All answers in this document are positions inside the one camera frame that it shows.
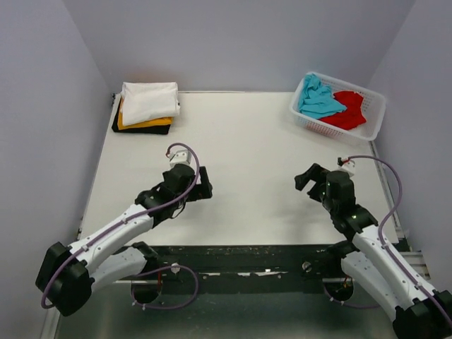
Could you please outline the white t shirt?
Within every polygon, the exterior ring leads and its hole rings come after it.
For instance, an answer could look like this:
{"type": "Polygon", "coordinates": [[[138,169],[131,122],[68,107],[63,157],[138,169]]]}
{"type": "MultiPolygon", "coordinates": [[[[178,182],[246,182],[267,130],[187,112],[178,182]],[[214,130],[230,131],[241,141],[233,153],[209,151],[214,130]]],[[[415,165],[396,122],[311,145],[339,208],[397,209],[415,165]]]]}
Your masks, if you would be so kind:
{"type": "Polygon", "coordinates": [[[145,121],[179,116],[181,108],[178,94],[176,82],[123,82],[122,124],[130,126],[145,121]]]}

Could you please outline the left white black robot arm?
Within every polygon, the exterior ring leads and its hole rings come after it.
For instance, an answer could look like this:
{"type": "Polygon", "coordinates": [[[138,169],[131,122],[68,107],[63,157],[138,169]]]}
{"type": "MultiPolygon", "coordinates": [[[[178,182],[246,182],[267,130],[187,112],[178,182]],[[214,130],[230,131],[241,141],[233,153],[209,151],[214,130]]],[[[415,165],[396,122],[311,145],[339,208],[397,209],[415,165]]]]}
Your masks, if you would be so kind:
{"type": "Polygon", "coordinates": [[[126,249],[131,259],[119,254],[120,248],[138,235],[166,220],[174,219],[188,202],[209,199],[213,187],[207,169],[176,164],[163,172],[163,180],[139,193],[119,217],[97,232],[67,246],[51,245],[40,266],[35,285],[42,292],[43,309],[56,308],[70,316],[91,297],[95,288],[130,275],[151,278],[156,272],[154,258],[139,249],[126,249]]]}

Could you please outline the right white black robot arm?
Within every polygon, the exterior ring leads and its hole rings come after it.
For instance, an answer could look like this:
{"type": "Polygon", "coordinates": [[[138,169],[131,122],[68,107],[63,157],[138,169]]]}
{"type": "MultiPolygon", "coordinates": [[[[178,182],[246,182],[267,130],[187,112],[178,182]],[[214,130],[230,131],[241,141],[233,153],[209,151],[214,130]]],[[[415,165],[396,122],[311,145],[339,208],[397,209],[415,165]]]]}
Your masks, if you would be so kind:
{"type": "Polygon", "coordinates": [[[322,204],[346,238],[326,257],[326,271],[358,282],[385,311],[398,338],[450,337],[451,293],[427,282],[390,243],[376,218],[356,202],[352,159],[339,159],[338,166],[330,171],[314,163],[295,177],[299,191],[314,183],[308,197],[322,204]]]}

